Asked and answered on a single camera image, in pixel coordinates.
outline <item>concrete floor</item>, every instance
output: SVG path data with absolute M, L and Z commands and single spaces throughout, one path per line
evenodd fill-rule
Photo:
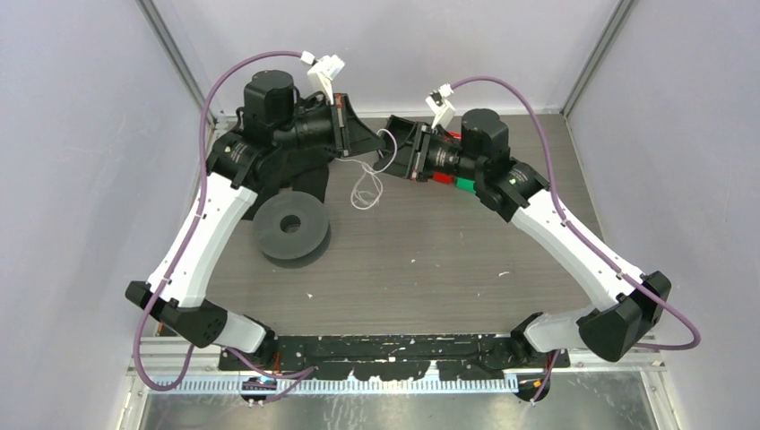
M 513 156 L 545 176 L 530 118 L 505 121 Z M 541 122 L 560 196 L 599 234 L 563 118 L 542 116 Z M 377 129 L 384 120 L 366 123 Z M 450 128 L 458 131 L 456 120 Z M 349 196 L 361 167 L 333 162 L 330 169 L 325 204 L 333 233 L 325 255 L 304 269 L 275 267 L 256 249 L 251 223 L 240 222 L 212 275 L 211 301 L 280 334 L 509 332 L 534 312 L 588 304 L 577 283 L 540 245 L 505 224 L 474 194 L 381 175 L 380 203 L 358 211 Z

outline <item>white wall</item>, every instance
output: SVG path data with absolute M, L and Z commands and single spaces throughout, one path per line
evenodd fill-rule
M 273 50 L 338 54 L 347 63 L 336 90 L 357 111 L 421 112 L 427 94 L 446 82 L 494 74 L 524 91 L 534 107 L 558 111 L 618 0 L 158 0 L 202 88 L 231 65 Z M 305 66 L 270 60 L 296 76 Z M 240 73 L 220 92 L 227 112 L 242 104 L 250 80 Z M 298 82 L 311 88 L 301 79 Z M 490 85 L 460 91 L 462 112 L 489 106 L 523 112 Z
M 0 13 L 0 428 L 107 428 L 198 112 L 133 0 Z
M 759 22 L 756 0 L 639 2 L 570 118 L 607 240 L 704 335 L 665 354 L 686 429 L 760 428 Z

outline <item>white string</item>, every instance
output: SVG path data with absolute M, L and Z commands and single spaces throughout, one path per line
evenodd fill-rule
M 375 206 L 378 202 L 380 202 L 380 196 L 383 195 L 383 181 L 380 180 L 379 177 L 377 177 L 378 174 L 385 172 L 386 169 L 388 169 L 392 164 L 393 161 L 396 159 L 396 154 L 399 152 L 399 144 L 396 142 L 396 138 L 393 137 L 393 134 L 389 132 L 388 130 L 381 128 L 380 130 L 377 130 L 377 135 L 379 136 L 380 133 L 386 133 L 391 137 L 391 140 L 393 141 L 393 155 L 391 157 L 391 160 L 388 161 L 388 164 L 385 165 L 384 168 L 381 168 L 380 170 L 374 170 L 372 166 L 369 165 L 369 163 L 365 161 L 361 161 L 359 159 L 337 159 L 338 161 L 350 161 L 354 163 L 359 163 L 361 165 L 361 169 L 364 170 L 364 173 L 361 174 L 356 184 L 354 184 L 353 189 L 351 190 L 351 206 L 357 208 L 360 211 L 366 211 L 367 209 L 371 209 L 373 206 Z M 358 186 L 361 185 L 361 182 L 364 180 L 365 177 L 369 175 L 370 178 L 372 178 L 372 184 L 375 186 L 375 192 L 371 191 L 360 191 L 358 189 Z

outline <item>cable connector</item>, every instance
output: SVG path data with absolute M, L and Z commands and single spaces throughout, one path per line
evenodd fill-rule
M 438 90 L 431 92 L 430 95 L 427 96 L 427 99 L 425 99 L 427 105 L 436 115 L 433 118 L 433 128 L 436 128 L 439 124 L 446 128 L 451 122 L 454 114 L 456 114 L 456 109 L 453 108 L 453 105 L 448 100 L 448 97 L 452 94 L 453 90 L 451 85 L 445 83 L 441 85 Z
M 333 79 L 343 70 L 346 64 L 338 56 L 323 56 L 315 60 L 310 52 L 304 51 L 301 55 L 301 61 L 312 67 L 307 72 L 307 78 L 316 91 L 321 91 L 328 100 L 328 103 L 334 103 L 333 98 Z

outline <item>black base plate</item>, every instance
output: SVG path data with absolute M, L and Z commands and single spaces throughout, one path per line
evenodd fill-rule
M 387 336 L 280 336 L 262 345 L 271 354 L 246 355 L 265 369 L 296 372 L 310 366 L 309 379 L 345 380 L 351 372 L 360 381 L 419 379 L 435 361 L 441 381 L 503 379 L 507 368 L 542 368 L 546 354 L 520 357 L 514 341 L 494 334 Z M 567 353 L 556 367 L 569 367 Z M 222 352 L 219 369 L 248 370 L 232 354 Z

